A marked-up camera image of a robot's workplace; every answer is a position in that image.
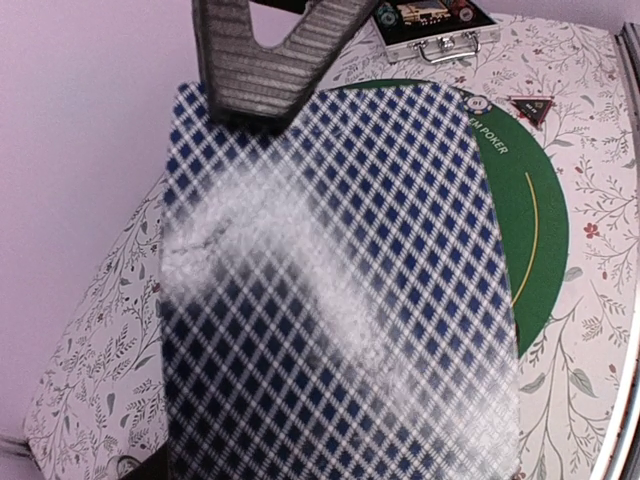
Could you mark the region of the aluminium poker chip case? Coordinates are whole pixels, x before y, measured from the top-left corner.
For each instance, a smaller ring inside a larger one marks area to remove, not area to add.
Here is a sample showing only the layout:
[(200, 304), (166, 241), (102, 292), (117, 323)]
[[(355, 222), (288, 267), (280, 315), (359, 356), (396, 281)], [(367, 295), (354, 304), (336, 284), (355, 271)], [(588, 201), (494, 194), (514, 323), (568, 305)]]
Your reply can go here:
[(476, 57), (501, 39), (498, 22), (475, 1), (382, 1), (372, 19), (390, 63)]

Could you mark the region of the black red triangular card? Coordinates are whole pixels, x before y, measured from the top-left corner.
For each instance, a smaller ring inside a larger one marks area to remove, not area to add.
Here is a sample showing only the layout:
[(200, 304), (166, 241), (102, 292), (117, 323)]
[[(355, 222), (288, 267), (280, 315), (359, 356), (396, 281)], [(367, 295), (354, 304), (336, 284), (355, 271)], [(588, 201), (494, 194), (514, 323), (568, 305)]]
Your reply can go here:
[(534, 128), (540, 129), (555, 105), (555, 98), (553, 96), (509, 96), (508, 102)]

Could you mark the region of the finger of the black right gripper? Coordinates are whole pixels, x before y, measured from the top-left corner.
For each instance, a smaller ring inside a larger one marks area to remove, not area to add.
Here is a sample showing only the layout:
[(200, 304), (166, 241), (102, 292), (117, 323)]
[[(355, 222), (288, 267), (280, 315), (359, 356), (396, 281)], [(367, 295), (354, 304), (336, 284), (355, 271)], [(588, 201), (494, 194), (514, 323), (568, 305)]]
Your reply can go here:
[(194, 1), (210, 118), (271, 128), (290, 124), (374, 7), (373, 1), (314, 1), (279, 44), (266, 47), (254, 37), (247, 1)]

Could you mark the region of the floral patterned tablecloth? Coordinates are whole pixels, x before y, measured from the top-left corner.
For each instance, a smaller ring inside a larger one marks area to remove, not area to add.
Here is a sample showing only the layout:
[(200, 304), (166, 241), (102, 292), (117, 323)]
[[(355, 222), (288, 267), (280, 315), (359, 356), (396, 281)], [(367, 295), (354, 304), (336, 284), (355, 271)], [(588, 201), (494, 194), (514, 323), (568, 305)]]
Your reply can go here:
[[(639, 330), (634, 322), (639, 216), (629, 68), (609, 32), (502, 15), (499, 42), (429, 68), (390, 64), (363, 28), (326, 88), (368, 80), (448, 83), (482, 95), (519, 123), (550, 160), (568, 218), (562, 282), (520, 362), (523, 479), (598, 478), (622, 423)], [(553, 96), (540, 129), (509, 96)], [(54, 331), (23, 431), (47, 479), (109, 479), (166, 435), (160, 392), (156, 184)]]

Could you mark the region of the blue white poker chip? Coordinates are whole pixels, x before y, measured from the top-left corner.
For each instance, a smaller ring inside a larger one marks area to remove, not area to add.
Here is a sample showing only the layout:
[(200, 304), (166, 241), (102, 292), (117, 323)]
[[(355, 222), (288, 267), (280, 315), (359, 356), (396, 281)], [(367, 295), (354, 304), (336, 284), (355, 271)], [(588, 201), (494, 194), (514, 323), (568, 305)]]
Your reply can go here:
[(492, 109), (492, 103), (482, 95), (466, 96), (464, 98), (464, 106), (473, 115), (484, 115)]

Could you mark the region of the round green poker mat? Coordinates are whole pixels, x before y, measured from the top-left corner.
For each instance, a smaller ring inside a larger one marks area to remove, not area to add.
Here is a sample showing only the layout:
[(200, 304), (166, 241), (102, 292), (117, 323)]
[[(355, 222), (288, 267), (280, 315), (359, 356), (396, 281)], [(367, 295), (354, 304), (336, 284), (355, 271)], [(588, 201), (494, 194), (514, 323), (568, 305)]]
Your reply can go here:
[(438, 83), (320, 92), (314, 181), (361, 276), (345, 331), (375, 357), (397, 346), (468, 366), (527, 350), (562, 282), (569, 240), (551, 163), (525, 129)]

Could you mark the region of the deck of playing cards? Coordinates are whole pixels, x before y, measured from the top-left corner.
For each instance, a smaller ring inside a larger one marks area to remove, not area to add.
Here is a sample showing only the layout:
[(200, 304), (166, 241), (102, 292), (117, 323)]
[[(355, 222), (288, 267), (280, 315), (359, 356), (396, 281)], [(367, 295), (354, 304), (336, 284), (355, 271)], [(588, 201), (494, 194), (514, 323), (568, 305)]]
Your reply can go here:
[(513, 476), (511, 292), (458, 91), (323, 91), (276, 134), (186, 83), (166, 181), (173, 478)]

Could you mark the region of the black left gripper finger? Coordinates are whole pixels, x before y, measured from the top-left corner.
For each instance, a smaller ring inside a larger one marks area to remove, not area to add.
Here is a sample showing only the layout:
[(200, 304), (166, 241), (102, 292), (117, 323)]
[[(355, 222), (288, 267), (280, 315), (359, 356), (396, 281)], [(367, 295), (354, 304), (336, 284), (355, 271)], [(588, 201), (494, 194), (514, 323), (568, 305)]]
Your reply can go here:
[(132, 471), (121, 476), (123, 480), (170, 480), (170, 466), (167, 444), (164, 443), (156, 452), (136, 466)]

